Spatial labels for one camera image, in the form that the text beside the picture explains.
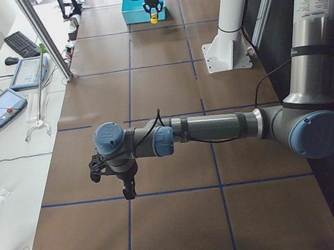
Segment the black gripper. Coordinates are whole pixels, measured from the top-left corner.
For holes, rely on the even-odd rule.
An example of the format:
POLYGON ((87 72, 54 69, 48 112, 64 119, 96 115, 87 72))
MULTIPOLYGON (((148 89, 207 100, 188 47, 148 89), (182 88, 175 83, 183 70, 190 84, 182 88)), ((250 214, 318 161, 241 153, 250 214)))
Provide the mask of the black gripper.
POLYGON ((131 200, 136 198, 136 190, 135 190, 135 175, 137 174, 138 165, 133 165, 128 170, 124 172, 117 173, 118 179, 123 181, 123 195, 126 200, 131 200))
POLYGON ((160 12, 162 12, 163 6, 164 6, 163 2, 159 0, 145 0, 142 6, 145 12, 149 14, 150 17, 152 15, 151 6, 153 5, 154 5, 154 9, 156 10, 157 15, 160 14, 160 12))

